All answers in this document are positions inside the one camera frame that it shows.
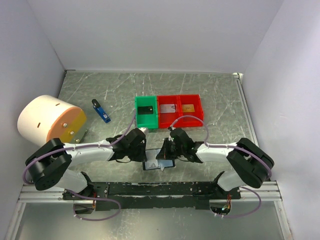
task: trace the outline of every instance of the white cylinder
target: white cylinder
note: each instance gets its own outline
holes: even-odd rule
[[[53,138],[69,143],[86,119],[80,107],[53,96],[42,95],[23,109],[17,128],[25,139],[38,146]]]

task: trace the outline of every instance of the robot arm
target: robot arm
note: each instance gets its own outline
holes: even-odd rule
[[[56,186],[80,193],[89,188],[91,180],[84,172],[74,172],[68,169],[69,167],[93,161],[113,161],[123,159],[125,156],[131,161],[146,162],[147,132],[147,128],[135,128],[122,139],[119,139],[118,135],[90,144],[64,144],[58,138],[54,138],[29,157],[25,164],[28,165],[34,158],[51,151],[64,149],[33,164],[29,168],[29,173],[39,191]],[[268,178],[267,169],[248,154],[232,149],[231,146],[238,146],[257,155],[270,169],[274,165],[273,160],[247,138],[242,138],[237,143],[208,147],[204,142],[194,142],[181,128],[175,128],[170,132],[170,140],[169,138],[164,140],[156,158],[174,160],[184,156],[194,163],[228,161],[233,169],[221,172],[213,181],[214,191],[222,196],[245,184],[259,188]]]
[[[64,149],[33,164],[29,168],[29,174],[39,191],[55,186],[79,193],[91,181],[84,172],[74,172],[68,168],[93,161],[123,159],[125,156],[131,161],[145,162],[147,133],[147,128],[135,128],[120,140],[118,135],[90,144],[62,143],[59,138],[54,138],[29,157],[25,165],[30,164],[34,158]]]
[[[203,141],[194,142],[181,128],[171,129],[170,138],[164,140],[157,159],[175,159],[184,156],[193,163],[229,162],[232,170],[220,173],[215,179],[222,192],[243,185],[260,188],[268,179],[268,170],[259,161],[237,148],[258,156],[270,169],[275,164],[265,152],[247,138],[241,138],[236,143],[211,144],[208,147]]]

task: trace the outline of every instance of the table surface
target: table surface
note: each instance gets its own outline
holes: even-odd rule
[[[92,73],[68,71],[59,99],[82,108],[87,116],[87,134],[83,143],[97,142],[122,134],[135,108],[135,96],[199,94],[210,135],[209,142],[226,144],[242,137],[250,138],[239,89],[232,74],[184,73]],[[93,109],[97,99],[111,118],[105,123]],[[194,141],[203,141],[204,127],[185,128]],[[161,148],[167,129],[153,129],[147,135],[146,148]],[[184,182],[212,181],[226,163],[192,163],[176,160],[176,167],[144,171],[142,163],[95,161],[72,167],[86,172],[94,182]]]
[[[231,74],[89,73],[68,71],[59,95],[61,100],[81,107],[87,116],[84,142],[96,142],[121,134],[132,118],[135,96],[199,94],[210,143],[232,143],[250,138],[242,99]],[[97,99],[111,122],[106,124],[92,107]],[[206,135],[203,127],[185,128],[195,140]],[[166,129],[147,135],[147,148],[160,148]],[[175,168],[143,171],[138,162],[95,161],[75,166],[93,181],[212,181],[228,163],[176,161]],[[258,202],[233,202],[231,214],[251,211]],[[114,210],[95,212],[89,218],[105,218]],[[99,240],[282,240],[275,203],[262,202],[259,211],[241,219],[220,219],[209,210],[194,208],[123,209],[116,217],[101,221],[80,221],[73,217],[71,203],[28,203],[18,240],[99,239]]]

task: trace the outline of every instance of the red box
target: red box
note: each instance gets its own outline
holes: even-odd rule
[[[174,120],[182,116],[181,103],[178,95],[159,95],[156,96],[156,101],[158,106],[158,127],[160,129],[168,128],[174,122]],[[174,104],[175,112],[160,113],[160,105],[163,104]]]
[[[183,105],[193,105],[194,112],[182,112],[182,115],[191,115],[195,116],[202,121],[204,120],[204,111],[202,109],[200,96],[198,94],[195,95],[179,95],[180,102],[181,102],[181,112],[183,111]],[[201,127],[203,126],[202,122],[198,121],[197,119],[194,119],[192,117],[184,117],[179,122],[182,121],[181,126],[182,127]]]
[[[204,111],[202,109],[200,96],[198,94],[190,95],[159,95],[156,97],[158,107],[158,127],[160,129],[168,128],[174,120],[184,115],[195,116],[204,120]],[[175,104],[175,112],[161,113],[161,105]],[[191,112],[184,112],[189,107]],[[174,126],[176,128],[201,127],[203,124],[191,117],[180,119]]]

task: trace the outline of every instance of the white wall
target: white wall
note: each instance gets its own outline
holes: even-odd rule
[[[66,69],[243,73],[283,0],[28,0]]]
[[[23,185],[25,160],[38,148],[17,130],[22,109],[33,98],[57,96],[63,68],[26,0],[2,0],[0,7],[0,239]]]
[[[244,73],[295,239],[320,238],[320,1],[285,0]]]

